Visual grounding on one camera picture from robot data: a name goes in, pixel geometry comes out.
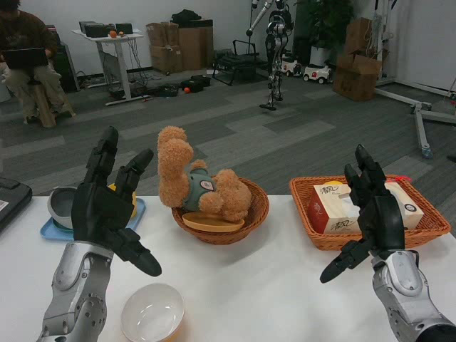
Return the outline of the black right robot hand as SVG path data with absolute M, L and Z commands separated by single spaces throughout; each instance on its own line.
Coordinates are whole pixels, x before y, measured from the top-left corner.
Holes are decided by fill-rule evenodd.
M 359 207 L 358 226 L 362 238 L 346 243 L 341 253 L 323 270 L 325 284 L 346 269 L 354 269 L 369 255 L 387 258 L 393 250 L 405 248 L 405 228 L 397 199 L 385 187 L 386 176 L 363 145 L 355 151 L 360 172 L 347 164 L 344 175 L 351 189 L 352 203 Z

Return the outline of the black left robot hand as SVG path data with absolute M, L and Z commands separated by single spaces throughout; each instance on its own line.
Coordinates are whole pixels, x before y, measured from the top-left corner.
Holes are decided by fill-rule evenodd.
M 127 227 L 134 210 L 133 193 L 154 153 L 145 149 L 119 168 L 115 189 L 108 187 L 118 151 L 119 134 L 110 126 L 92 149 L 87 172 L 73 199 L 71 219 L 73 238 L 111 250 L 150 276 L 159 276 L 157 259 L 140 243 L 140 236 Z

